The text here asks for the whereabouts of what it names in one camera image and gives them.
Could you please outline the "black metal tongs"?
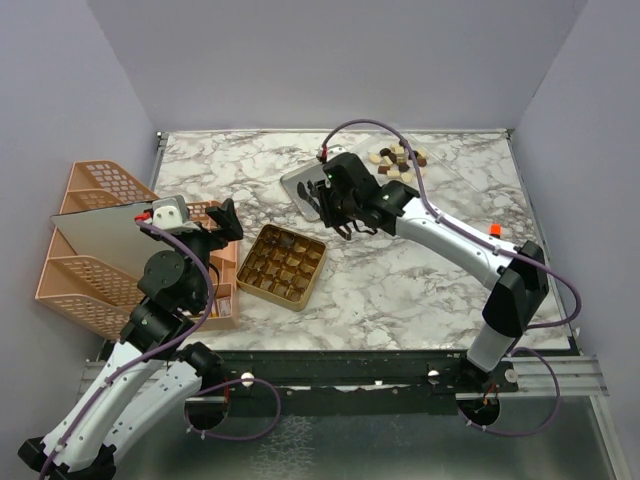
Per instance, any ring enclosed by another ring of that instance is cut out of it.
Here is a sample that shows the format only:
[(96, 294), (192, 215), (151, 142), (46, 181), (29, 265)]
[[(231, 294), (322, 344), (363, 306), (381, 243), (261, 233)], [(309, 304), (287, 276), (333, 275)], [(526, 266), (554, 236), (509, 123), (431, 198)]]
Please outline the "black metal tongs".
[(322, 215), (323, 200), (314, 182), (298, 182), (296, 191), (300, 199), (305, 201), (319, 216)]

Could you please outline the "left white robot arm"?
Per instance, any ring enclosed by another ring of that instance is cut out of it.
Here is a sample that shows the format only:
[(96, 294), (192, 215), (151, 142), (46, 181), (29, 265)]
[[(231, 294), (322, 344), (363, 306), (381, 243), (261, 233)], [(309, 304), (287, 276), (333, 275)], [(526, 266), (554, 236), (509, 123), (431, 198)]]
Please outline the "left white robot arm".
[(244, 232), (232, 199), (206, 208), (215, 227), (191, 219), (180, 195), (152, 202), (136, 227), (165, 249), (148, 258), (131, 311), (98, 377), (47, 435), (26, 440), (19, 457), (42, 479), (110, 479), (152, 420), (173, 404), (220, 385), (220, 361), (201, 343), (181, 344), (217, 311), (221, 275), (212, 252)]

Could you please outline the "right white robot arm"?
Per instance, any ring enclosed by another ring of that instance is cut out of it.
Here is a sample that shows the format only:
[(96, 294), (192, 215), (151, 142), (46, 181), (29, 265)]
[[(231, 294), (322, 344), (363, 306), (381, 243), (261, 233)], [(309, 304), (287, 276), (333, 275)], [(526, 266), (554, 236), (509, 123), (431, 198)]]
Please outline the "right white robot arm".
[(479, 232), (455, 221), (463, 232), (446, 226), (429, 214), (417, 190), (391, 181), (383, 186), (374, 179), (365, 189), (335, 189), (324, 180), (307, 183), (309, 202), (326, 227), (349, 240), (353, 230), (373, 235), (382, 230), (422, 245), (456, 264), (490, 291), (482, 310), (484, 325), (459, 367), (461, 383), (481, 391), (496, 376), (495, 368), (523, 336), (549, 293), (539, 245), (527, 241), (517, 247), (490, 237), (481, 246), (470, 236)]

